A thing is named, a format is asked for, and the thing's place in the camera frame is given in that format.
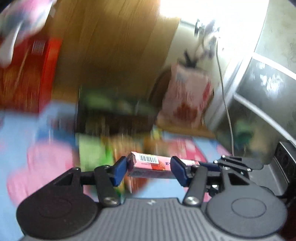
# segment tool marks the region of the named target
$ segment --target white cable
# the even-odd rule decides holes
[[[218,64],[219,75],[220,75],[220,81],[221,81],[222,99],[223,99],[223,103],[224,103],[224,106],[225,106],[226,116],[227,116],[228,123],[229,123],[229,128],[230,128],[230,135],[231,135],[231,152],[232,152],[232,155],[234,156],[234,141],[233,141],[233,133],[232,133],[232,127],[231,127],[231,121],[230,121],[230,117],[229,117],[228,108],[227,108],[227,105],[226,105],[226,102],[225,102],[223,78],[222,78],[222,72],[221,72],[221,67],[220,67],[219,58],[218,58],[218,38],[217,38],[216,41],[217,41],[217,44],[216,44],[216,58],[217,58],[217,64]]]

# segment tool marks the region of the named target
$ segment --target red box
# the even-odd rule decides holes
[[[11,64],[0,68],[0,107],[40,112],[50,101],[62,41],[31,37],[14,48]]]

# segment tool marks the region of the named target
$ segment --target plastic bag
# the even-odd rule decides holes
[[[172,78],[158,118],[166,118],[182,127],[196,128],[213,91],[205,71],[172,66]]]

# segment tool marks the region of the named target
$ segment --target small snack box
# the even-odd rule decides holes
[[[145,178],[175,178],[170,170],[170,157],[131,152],[128,155],[128,176]],[[181,159],[188,166],[198,161]]]

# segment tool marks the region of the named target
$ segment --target ribbed gray surface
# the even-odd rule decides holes
[[[106,208],[86,231],[63,241],[235,241],[212,227],[197,208],[177,199],[127,199],[117,208]],[[273,235],[262,241],[283,240]],[[24,237],[22,241],[40,241]]]

